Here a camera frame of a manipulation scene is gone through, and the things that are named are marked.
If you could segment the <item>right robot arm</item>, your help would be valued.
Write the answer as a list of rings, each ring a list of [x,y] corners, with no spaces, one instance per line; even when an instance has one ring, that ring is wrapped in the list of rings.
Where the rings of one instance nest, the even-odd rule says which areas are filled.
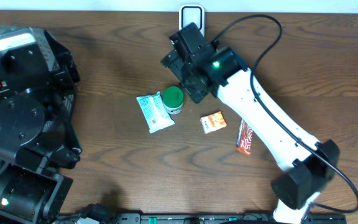
[[[283,174],[272,181],[279,198],[273,219],[302,223],[312,204],[335,172],[339,148],[321,143],[297,125],[265,92],[239,54],[218,50],[191,23],[169,37],[173,50],[161,63],[179,79],[195,103],[211,93],[234,110],[267,146]]]

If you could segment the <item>orange snack sachet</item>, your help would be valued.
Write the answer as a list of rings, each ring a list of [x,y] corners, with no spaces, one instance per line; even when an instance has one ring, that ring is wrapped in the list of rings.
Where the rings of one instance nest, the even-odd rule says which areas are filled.
[[[205,134],[212,133],[227,126],[223,114],[220,111],[201,117],[200,122]]]

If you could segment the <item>white teal snack packet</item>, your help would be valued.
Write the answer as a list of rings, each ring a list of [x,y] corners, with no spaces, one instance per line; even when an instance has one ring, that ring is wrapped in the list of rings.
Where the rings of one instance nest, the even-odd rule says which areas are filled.
[[[149,133],[155,133],[175,124],[167,113],[160,92],[136,98],[149,127]]]

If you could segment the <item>red Top chocolate bar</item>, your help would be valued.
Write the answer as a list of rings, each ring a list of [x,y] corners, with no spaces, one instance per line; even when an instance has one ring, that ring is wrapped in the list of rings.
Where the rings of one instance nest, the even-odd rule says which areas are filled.
[[[253,133],[252,128],[242,120],[237,135],[237,150],[240,153],[247,156],[251,155]]]

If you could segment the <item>green lidded round jar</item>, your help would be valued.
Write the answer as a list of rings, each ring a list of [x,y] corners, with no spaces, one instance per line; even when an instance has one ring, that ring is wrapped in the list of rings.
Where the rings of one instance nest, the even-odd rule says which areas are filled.
[[[163,105],[169,114],[178,114],[184,106],[184,93],[177,86],[170,86],[163,93]]]

